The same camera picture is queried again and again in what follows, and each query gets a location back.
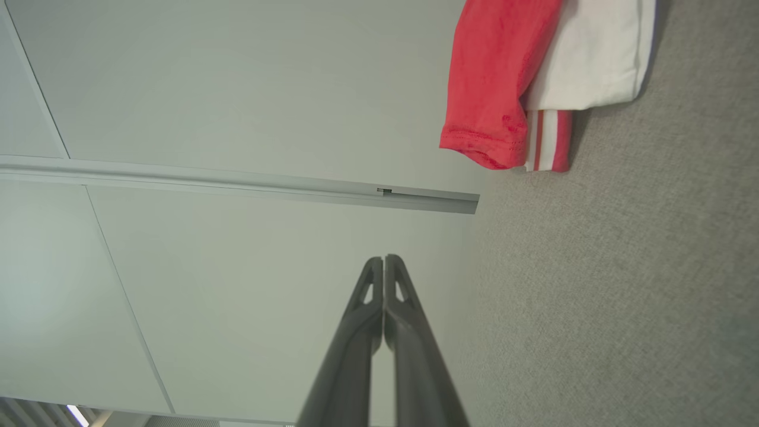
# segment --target red and white stripes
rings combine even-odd
[[[527,171],[568,171],[572,112],[547,109],[525,113],[528,123],[528,148],[524,166]]]

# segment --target white wall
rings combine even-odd
[[[168,412],[83,186],[0,181],[0,396]]]
[[[8,0],[73,158],[479,193],[437,148],[463,0]]]
[[[397,253],[437,337],[471,215],[90,187],[177,413],[294,422],[364,262]],[[372,420],[393,423],[373,358]]]
[[[0,4],[0,154],[66,157],[5,3]]]

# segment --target red sleeve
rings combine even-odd
[[[524,165],[519,103],[543,60],[561,0],[467,0],[456,26],[440,147],[489,169]]]

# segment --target folded clothing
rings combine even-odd
[[[588,109],[632,101],[653,40],[656,0],[568,0],[525,109]]]
[[[489,169],[525,164],[528,124],[520,97],[560,11],[561,0],[467,0],[453,40],[441,148]]]
[[[569,140],[572,139],[572,112],[568,110],[527,111],[528,172],[569,170]]]

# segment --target ceiling light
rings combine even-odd
[[[74,405],[66,405],[68,408],[68,412],[71,413],[71,415],[74,416],[74,418],[77,419],[77,421],[82,425],[82,427],[90,427],[90,422],[87,421],[86,418],[84,418],[84,415],[82,415],[82,412],[79,411],[79,408],[77,408]]]

